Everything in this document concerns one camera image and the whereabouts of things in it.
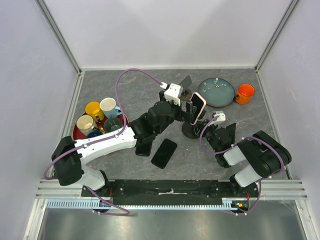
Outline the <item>black round phone stand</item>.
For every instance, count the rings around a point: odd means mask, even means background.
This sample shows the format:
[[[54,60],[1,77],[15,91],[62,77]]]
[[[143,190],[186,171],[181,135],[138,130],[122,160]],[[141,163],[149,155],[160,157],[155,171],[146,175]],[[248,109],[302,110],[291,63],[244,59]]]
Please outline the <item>black round phone stand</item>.
[[[195,136],[194,135],[194,125],[188,122],[184,122],[182,125],[182,133],[190,139],[198,139],[200,136]]]

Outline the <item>pink case phone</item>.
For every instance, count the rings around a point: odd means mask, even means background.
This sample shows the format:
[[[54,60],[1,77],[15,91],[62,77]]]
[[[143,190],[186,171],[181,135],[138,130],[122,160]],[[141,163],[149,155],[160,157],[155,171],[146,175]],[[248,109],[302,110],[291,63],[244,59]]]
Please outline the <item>pink case phone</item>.
[[[205,109],[207,102],[198,92],[194,92],[192,94],[191,102],[192,102],[192,106],[196,107],[196,109],[193,113],[193,118],[190,124],[195,125],[199,120],[203,110]]]

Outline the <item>copper base phone stand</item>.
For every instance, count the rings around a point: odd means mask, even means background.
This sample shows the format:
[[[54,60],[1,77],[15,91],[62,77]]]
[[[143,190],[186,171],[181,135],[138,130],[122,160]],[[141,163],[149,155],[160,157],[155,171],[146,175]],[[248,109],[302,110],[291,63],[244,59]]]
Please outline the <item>copper base phone stand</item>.
[[[187,101],[192,97],[192,91],[190,90],[190,86],[192,84],[192,80],[190,75],[187,75],[178,85],[182,87],[182,92],[179,97],[182,101]]]

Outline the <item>black phone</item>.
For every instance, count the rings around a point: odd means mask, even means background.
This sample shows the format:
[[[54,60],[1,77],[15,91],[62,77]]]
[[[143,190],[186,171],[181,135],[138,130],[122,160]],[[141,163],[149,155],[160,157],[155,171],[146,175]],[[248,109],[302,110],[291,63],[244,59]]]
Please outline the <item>black phone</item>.
[[[164,169],[176,151],[177,146],[174,141],[167,138],[164,139],[152,157],[151,163],[160,169]]]
[[[151,154],[152,145],[153,145],[152,142],[148,142],[146,144],[137,146],[135,148],[135,154],[141,157],[149,157]]]

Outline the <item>black wedge phone stand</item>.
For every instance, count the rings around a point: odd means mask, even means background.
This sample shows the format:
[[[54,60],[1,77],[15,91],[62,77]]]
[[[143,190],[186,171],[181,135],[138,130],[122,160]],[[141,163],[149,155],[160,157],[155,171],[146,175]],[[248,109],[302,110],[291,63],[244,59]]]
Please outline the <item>black wedge phone stand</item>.
[[[227,159],[224,157],[224,154],[229,152],[230,149],[226,149],[224,151],[218,151],[215,152],[215,159],[217,161],[217,163],[223,167],[223,168],[230,168],[232,165],[227,161]]]

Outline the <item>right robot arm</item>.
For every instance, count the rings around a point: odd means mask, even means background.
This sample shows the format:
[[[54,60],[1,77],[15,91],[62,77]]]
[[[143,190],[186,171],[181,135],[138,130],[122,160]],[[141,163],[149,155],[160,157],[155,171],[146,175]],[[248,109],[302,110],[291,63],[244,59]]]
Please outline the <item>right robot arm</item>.
[[[199,143],[206,139],[212,148],[209,153],[221,167],[230,168],[243,161],[248,162],[245,168],[229,178],[229,191],[235,197],[242,196],[252,183],[282,171],[292,162],[290,152],[263,130],[236,142],[235,123],[219,128],[207,120],[195,126]]]

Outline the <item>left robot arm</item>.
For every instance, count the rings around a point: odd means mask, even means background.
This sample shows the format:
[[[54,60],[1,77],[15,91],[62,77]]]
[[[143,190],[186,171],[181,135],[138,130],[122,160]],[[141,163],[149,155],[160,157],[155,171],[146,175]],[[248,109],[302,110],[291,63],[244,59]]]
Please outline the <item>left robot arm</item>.
[[[81,184],[91,188],[99,197],[106,196],[110,191],[107,176],[102,170],[88,167],[89,162],[119,150],[150,143],[174,121],[195,125],[207,104],[195,92],[186,102],[186,111],[183,111],[172,100],[165,100],[163,91],[159,94],[160,101],[148,112],[116,131],[78,141],[71,136],[62,138],[51,157],[59,184]]]

